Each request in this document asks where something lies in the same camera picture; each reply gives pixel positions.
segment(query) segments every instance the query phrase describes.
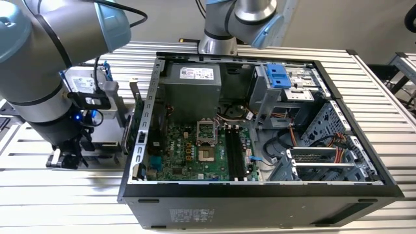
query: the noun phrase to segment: cable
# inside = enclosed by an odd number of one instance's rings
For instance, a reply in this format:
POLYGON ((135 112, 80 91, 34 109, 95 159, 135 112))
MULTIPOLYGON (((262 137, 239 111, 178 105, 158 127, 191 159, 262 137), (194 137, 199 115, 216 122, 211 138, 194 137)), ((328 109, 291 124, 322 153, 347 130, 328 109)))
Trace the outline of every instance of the cable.
POLYGON ((291 123, 288 125, 288 131, 291 132, 292 145, 296 147, 298 143, 296 143, 296 138, 295 138, 295 134, 294 134, 292 123, 294 123, 294 118, 292 118, 291 123))
POLYGON ((196 6, 198 6, 198 9, 200 10, 202 16, 203 16, 204 19, 206 19, 206 15, 204 15, 204 13, 203 13, 203 10, 202 10, 202 7, 200 7, 200 5, 199 5, 198 0, 195 0, 195 3, 196 3, 196 6))
POLYGON ((71 85, 70 85, 70 83, 68 83, 67 76, 66 76, 67 71, 68 71, 68 70, 66 70, 64 72, 60 72, 60 77, 64 79, 64 81, 66 81, 66 83, 67 83, 67 86, 68 86, 68 89, 70 89, 70 92, 72 93, 72 88, 71 88, 71 85))
POLYGON ((290 148, 294 147, 292 145, 286 144, 286 143, 282 141, 282 139, 280 139, 282 136, 283 136, 284 134, 287 134, 288 132, 290 132, 290 129, 288 129, 288 128, 282 129, 282 130, 278 132, 276 136, 272 137, 270 140, 267 140, 267 142, 263 144, 263 148, 262 148, 262 149, 263 149, 264 154, 266 154, 268 157, 271 157, 271 158, 275 158, 275 157, 282 158, 282 156, 272 155, 272 154, 267 151, 267 146, 268 146, 274 141, 278 141, 279 144, 280 144, 286 149, 290 149, 290 148))
POLYGON ((198 0, 198 2, 200 3, 200 6, 202 6, 202 9, 203 9, 204 13, 207 13, 204 5, 202 4, 202 0, 198 0))
POLYGON ((96 61, 94 62, 94 73, 92 73, 92 78, 94 78, 94 82, 96 84, 96 89, 98 91, 102 90, 102 88, 99 87, 99 78, 98 78, 98 69, 99 69, 99 61, 100 61, 100 57, 96 57, 96 61))
POLYGON ((32 13, 32 15, 35 15, 35 13, 32 12, 31 8, 27 5, 27 0, 23 0, 23 2, 24 2, 24 5, 26 5, 26 8, 28 9, 28 11, 32 13))
POLYGON ((99 4, 106 5, 106 6, 111 6, 114 8, 118 8, 118 9, 124 10, 124 11, 130 11, 130 12, 143 16, 142 20, 138 20, 135 23, 130 24, 131 28, 134 28, 135 26, 143 24, 148 20, 148 14, 146 14, 143 11, 140 11, 140 10, 132 8, 132 7, 124 6, 122 4, 118 4, 115 2, 110 2, 110 1, 106 1, 106 0, 87 0, 87 1, 99 3, 99 4))
POLYGON ((224 117, 222 113, 216 113, 216 116, 219 116, 227 122, 239 122, 239 121, 247 120, 246 118, 240 118, 240 117, 238 117, 238 118, 235 118, 235 117, 224 117))
POLYGON ((336 160, 334 161, 334 163, 338 163, 339 161, 339 148, 336 147, 336 160))
POLYGON ((84 127, 95 128, 95 127, 99 127, 99 126, 103 124, 103 122, 104 122, 104 114, 103 114, 103 112, 99 111, 99 110, 95 110, 95 111, 102 115, 102 121, 100 121, 98 124, 86 124, 86 123, 82 122, 82 125, 83 125, 84 127))
POLYGON ((335 136, 334 136, 334 135, 324 136, 323 138, 318 139, 318 140, 310 145, 310 147, 314 147, 318 143, 320 143, 322 141, 324 141, 326 139, 332 138, 332 137, 335 137, 335 136))
MULTIPOLYGON (((391 80, 387 80, 387 81, 384 82, 384 85, 387 86, 388 84, 390 84, 388 89, 391 89, 392 86, 394 86, 395 84, 391 82, 391 80)), ((408 111, 412 112, 412 111, 416 109, 416 99, 415 99, 415 97, 414 97, 414 95, 411 94, 410 91, 407 91, 404 88, 400 88, 400 90, 402 90, 403 92, 406 92, 406 93, 410 95, 410 97, 411 97, 411 99, 410 99, 408 102, 406 103, 406 108, 408 108, 410 105, 411 105, 411 103, 414 102, 414 107, 408 109, 408 111)))
POLYGON ((343 161, 343 156, 344 156, 346 150, 342 151, 340 156, 339 156, 339 160, 338 163, 342 163, 343 161))
POLYGON ((38 2, 38 13, 40 14, 40 5, 42 5, 42 1, 43 0, 39 0, 39 2, 38 2))
POLYGON ((263 160, 256 160, 254 159, 256 162, 263 162, 266 164, 266 166, 274 167, 274 165, 268 164, 267 162, 264 162, 263 160))

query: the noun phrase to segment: blue connector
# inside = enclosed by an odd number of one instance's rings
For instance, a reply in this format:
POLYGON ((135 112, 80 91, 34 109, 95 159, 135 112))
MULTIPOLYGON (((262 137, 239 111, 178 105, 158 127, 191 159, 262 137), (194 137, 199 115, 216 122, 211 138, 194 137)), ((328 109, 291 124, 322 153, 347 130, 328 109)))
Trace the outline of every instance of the blue connector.
POLYGON ((292 82, 287 76, 286 67, 279 64, 268 64, 266 73, 271 81, 271 86, 274 88, 290 88, 292 87, 292 82))
POLYGON ((151 156, 151 168, 162 172, 162 156, 151 156))

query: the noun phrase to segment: slotted metal surface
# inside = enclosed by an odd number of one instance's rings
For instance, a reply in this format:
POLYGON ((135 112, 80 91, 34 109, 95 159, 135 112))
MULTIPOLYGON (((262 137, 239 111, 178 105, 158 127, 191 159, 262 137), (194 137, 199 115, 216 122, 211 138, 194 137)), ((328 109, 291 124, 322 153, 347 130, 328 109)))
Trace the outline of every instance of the slotted metal surface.
MULTIPOLYGON (((191 43, 134 42, 104 55, 120 82, 120 95, 132 102, 128 82, 138 79, 143 96, 156 51, 195 53, 191 43)), ((404 191, 406 199, 342 228, 314 229, 328 234, 416 233, 416 131, 415 123, 360 58, 343 50, 240 46, 242 56, 320 60, 367 137, 404 191)), ((120 170, 46 170, 50 145, 28 125, 14 126, 0 141, 0 233, 143 232, 128 206, 116 203, 120 170)), ((166 230, 166 233, 311 233, 311 229, 166 230)))

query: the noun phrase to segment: black cable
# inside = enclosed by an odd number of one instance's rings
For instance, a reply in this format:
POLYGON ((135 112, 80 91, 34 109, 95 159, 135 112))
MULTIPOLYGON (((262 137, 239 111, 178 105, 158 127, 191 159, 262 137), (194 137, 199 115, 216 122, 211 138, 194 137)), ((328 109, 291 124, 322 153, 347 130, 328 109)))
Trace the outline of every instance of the black cable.
POLYGON ((203 13, 203 10, 202 10, 202 7, 200 7, 200 5, 199 5, 198 0, 195 0, 195 3, 196 3, 196 6, 198 6, 198 9, 200 10, 202 16, 203 16, 204 19, 206 19, 206 15, 204 15, 204 13, 203 13))
POLYGON ((98 57, 96 57, 96 61, 95 61, 95 63, 94 63, 94 73, 92 73, 92 79, 94 79, 94 82, 95 82, 95 84, 96 84, 96 89, 98 89, 98 91, 102 90, 102 88, 99 87, 99 78, 98 78, 98 69, 99 69, 100 57, 102 57, 102 56, 98 56, 98 57))
POLYGON ((66 71, 63 72, 62 77, 63 77, 63 79, 64 79, 64 81, 66 81, 66 83, 67 83, 68 89, 70 89, 70 91, 71 91, 71 93, 72 93, 72 88, 71 88, 71 85, 70 85, 70 82, 68 82, 68 80, 67 80, 67 76, 66 76, 67 71, 68 71, 68 70, 66 70, 66 71))
MULTIPOLYGON (((390 80, 387 80, 384 84, 386 84, 386 86, 390 84, 390 88, 388 89, 391 89, 392 85, 395 85, 390 80)), ((416 104, 416 99, 415 99, 415 97, 414 97, 414 95, 411 94, 410 91, 407 91, 404 88, 400 88, 400 90, 403 92, 406 92, 411 96, 411 99, 408 100, 408 102, 407 103, 402 103, 402 104, 404 104, 406 108, 408 108, 412 102, 416 104)))
POLYGON ((263 144, 263 152, 264 152, 264 154, 266 154, 268 157, 271 157, 271 158, 275 158, 275 157, 282 158, 282 156, 272 155, 272 154, 267 151, 267 146, 268 146, 274 141, 278 141, 279 144, 280 144, 286 149, 290 149, 290 148, 294 147, 292 145, 286 144, 286 143, 282 141, 282 139, 280 139, 282 136, 283 136, 284 134, 287 134, 287 133, 290 133, 290 130, 288 130, 288 129, 280 130, 280 131, 278 132, 276 136, 272 137, 270 140, 267 140, 267 142, 263 144))
POLYGON ((96 111, 102 115, 102 121, 98 124, 86 124, 86 123, 82 122, 82 125, 84 127, 95 128, 95 127, 99 127, 103 124, 103 122, 104 122, 104 114, 103 114, 103 112, 99 111, 99 110, 94 110, 94 111, 96 111))
POLYGON ((328 138, 334 138, 334 137, 335 137, 334 135, 324 136, 323 138, 318 139, 318 140, 310 145, 310 147, 314 147, 314 146, 318 145, 322 141, 324 141, 324 140, 328 139, 328 138))
POLYGON ((415 20, 416 20, 416 4, 412 6, 404 17, 404 26, 412 33, 416 33, 415 20))
POLYGON ((88 0, 88 1, 92 1, 92 2, 99 3, 102 5, 111 6, 114 8, 120 9, 120 10, 130 11, 130 12, 134 12, 135 14, 138 14, 138 15, 142 15, 143 19, 138 20, 135 23, 130 24, 131 28, 134 28, 135 26, 143 24, 148 20, 148 14, 146 14, 143 11, 140 11, 140 10, 132 8, 132 7, 124 6, 122 4, 118 4, 115 2, 110 2, 110 1, 106 1, 106 0, 88 0))
POLYGON ((274 167, 274 165, 268 164, 267 162, 264 162, 263 160, 255 160, 256 162, 263 162, 267 166, 274 167))
POLYGON ((202 0, 198 0, 198 2, 200 3, 200 6, 202 6, 202 9, 203 9, 204 13, 207 13, 204 5, 202 4, 202 0))
POLYGON ((38 13, 40 14, 40 5, 42 5, 42 1, 43 0, 39 0, 39 2, 38 2, 38 13))
POLYGON ((28 11, 32 13, 32 15, 35 15, 35 13, 32 12, 31 8, 27 5, 27 0, 23 0, 23 2, 24 2, 24 5, 26 5, 26 8, 28 9, 28 11))

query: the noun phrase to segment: gray robot arm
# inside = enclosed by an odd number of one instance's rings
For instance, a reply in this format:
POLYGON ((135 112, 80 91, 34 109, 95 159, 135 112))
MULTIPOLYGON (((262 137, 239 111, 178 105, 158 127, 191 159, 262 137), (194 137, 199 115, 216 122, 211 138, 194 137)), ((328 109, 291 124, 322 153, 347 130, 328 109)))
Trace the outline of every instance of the gray robot arm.
POLYGON ((90 0, 43 0, 40 14, 30 10, 0 1, 0 94, 59 152, 47 166, 76 169, 80 146, 95 150, 94 127, 59 72, 124 46, 131 26, 123 10, 90 0))
POLYGON ((278 0, 207 0, 206 35, 199 52, 236 55, 235 38, 259 49, 270 46, 284 23, 276 8, 278 0))
MULTIPOLYGON (((59 72, 124 46, 131 27, 147 19, 136 9, 107 6, 112 2, 34 0, 27 4, 32 14, 26 15, 0 0, 0 94, 52 144, 58 153, 50 167, 76 169, 83 161, 80 146, 95 150, 94 126, 84 122, 91 116, 76 102, 86 96, 70 93, 59 72), (122 9, 144 19, 130 24, 122 9)), ((282 23, 276 0, 207 0, 200 53, 235 55, 236 37, 264 48, 282 23)))

